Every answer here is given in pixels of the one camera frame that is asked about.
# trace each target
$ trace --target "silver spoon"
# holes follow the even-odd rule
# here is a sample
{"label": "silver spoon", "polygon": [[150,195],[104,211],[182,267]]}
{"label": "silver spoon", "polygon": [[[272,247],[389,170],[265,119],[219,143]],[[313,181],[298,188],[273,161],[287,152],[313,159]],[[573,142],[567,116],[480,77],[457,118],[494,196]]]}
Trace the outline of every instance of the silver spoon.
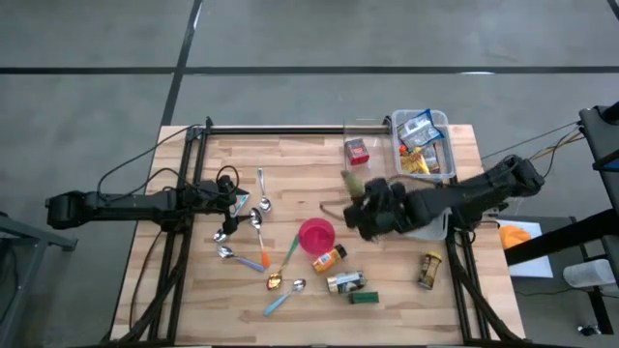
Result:
{"label": "silver spoon", "polygon": [[290,289],[290,291],[288,291],[285,295],[283,295],[282,297],[278,298],[277,301],[273,302],[271,305],[269,305],[266,309],[264,309],[264,316],[269,316],[271,315],[271,313],[273,313],[273,311],[279,307],[281,304],[283,304],[284,301],[286,301],[286,299],[288,298],[288,296],[290,296],[293,292],[300,292],[301,290],[303,290],[306,287],[306,280],[305,279],[297,279],[292,283],[292,289]]}
{"label": "silver spoon", "polygon": [[271,266],[271,261],[269,261],[269,255],[267,255],[267,252],[264,250],[264,243],[262,243],[262,233],[260,233],[260,226],[262,225],[262,215],[255,208],[251,208],[250,222],[251,225],[258,232],[258,242],[260,242],[260,251],[262,251],[262,266],[269,268],[269,266]]}
{"label": "silver spoon", "polygon": [[234,252],[232,252],[232,249],[227,247],[227,246],[218,246],[217,247],[217,253],[221,256],[221,258],[235,258],[237,261],[239,261],[240,263],[253,268],[256,271],[259,272],[264,272],[264,267],[262,267],[262,265],[257,264],[253,261],[250,261],[246,258],[243,257],[239,257],[237,255],[234,254]]}
{"label": "silver spoon", "polygon": [[258,168],[258,180],[260,181],[260,189],[262,190],[262,198],[260,198],[258,207],[263,213],[269,213],[271,211],[271,201],[264,192],[264,171],[262,168]]}
{"label": "silver spoon", "polygon": [[219,229],[217,230],[217,232],[215,232],[215,236],[213,236],[213,241],[215,241],[215,243],[223,243],[227,241],[228,238],[230,238],[230,235],[224,234],[223,230]]}

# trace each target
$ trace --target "food package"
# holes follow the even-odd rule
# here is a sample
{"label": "food package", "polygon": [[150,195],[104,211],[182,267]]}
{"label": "food package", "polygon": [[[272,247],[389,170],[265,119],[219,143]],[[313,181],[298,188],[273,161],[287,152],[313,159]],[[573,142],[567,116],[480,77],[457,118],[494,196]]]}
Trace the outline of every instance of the food package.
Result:
{"label": "food package", "polygon": [[399,159],[403,170],[411,174],[429,174],[426,160],[422,155],[422,148],[417,147],[412,153],[400,156]]}
{"label": "food package", "polygon": [[430,173],[440,173],[441,167],[438,164],[438,157],[436,156],[436,148],[434,144],[428,144],[422,148],[422,156],[426,160],[427,169]]}
{"label": "food package", "polygon": [[398,126],[399,140],[410,149],[442,139],[443,133],[432,123],[429,109]]}

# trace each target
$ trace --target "white paper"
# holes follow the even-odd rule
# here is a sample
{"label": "white paper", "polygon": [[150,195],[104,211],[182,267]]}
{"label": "white paper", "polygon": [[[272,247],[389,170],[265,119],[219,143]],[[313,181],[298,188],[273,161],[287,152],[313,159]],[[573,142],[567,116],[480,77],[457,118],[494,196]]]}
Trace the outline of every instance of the white paper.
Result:
{"label": "white paper", "polygon": [[[509,221],[498,219],[501,226],[516,226],[529,232],[531,239],[542,236],[542,228],[537,222],[522,222],[522,221]],[[531,277],[546,277],[552,278],[552,268],[550,267],[550,260],[548,256],[542,256],[531,261],[523,262],[517,265],[510,266],[511,276],[531,276]]]}

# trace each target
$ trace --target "gold spoon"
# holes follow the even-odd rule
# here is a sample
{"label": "gold spoon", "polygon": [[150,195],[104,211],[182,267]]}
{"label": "gold spoon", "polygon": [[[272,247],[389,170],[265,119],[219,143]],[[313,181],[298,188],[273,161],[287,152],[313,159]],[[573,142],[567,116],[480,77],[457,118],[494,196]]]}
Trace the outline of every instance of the gold spoon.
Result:
{"label": "gold spoon", "polygon": [[283,263],[281,264],[280,270],[277,271],[276,273],[273,273],[272,275],[269,275],[269,278],[267,279],[267,290],[273,290],[273,289],[277,289],[280,287],[281,271],[283,271],[286,265],[288,265],[288,261],[290,261],[290,256],[292,256],[292,253],[294,252],[294,249],[297,248],[298,244],[299,244],[299,235],[296,235],[294,237],[294,241],[292,241],[292,246],[290,246],[290,250],[288,251],[286,258],[283,259]]}

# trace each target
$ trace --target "blue handle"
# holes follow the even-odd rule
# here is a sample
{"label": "blue handle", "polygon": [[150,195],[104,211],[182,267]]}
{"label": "blue handle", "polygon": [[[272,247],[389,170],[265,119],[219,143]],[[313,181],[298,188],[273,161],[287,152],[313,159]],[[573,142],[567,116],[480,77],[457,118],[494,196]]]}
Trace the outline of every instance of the blue handle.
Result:
{"label": "blue handle", "polygon": [[283,295],[282,297],[278,298],[277,301],[273,302],[271,305],[269,305],[266,309],[264,309],[264,316],[269,316],[271,315],[271,313],[273,313],[273,311],[279,307],[281,304],[283,304],[284,301],[286,301],[286,299],[288,298],[288,296],[290,296],[290,294],[292,294],[292,292],[288,292],[287,294]]}
{"label": "blue handle", "polygon": [[262,267],[262,265],[257,264],[257,263],[255,263],[253,261],[250,261],[248,259],[244,259],[243,257],[238,257],[237,256],[236,259],[239,260],[240,263],[242,263],[242,264],[244,264],[244,265],[246,265],[248,267],[251,267],[251,268],[253,268],[253,269],[255,269],[255,270],[259,271],[259,272],[264,272],[264,270],[265,270],[265,268]]}

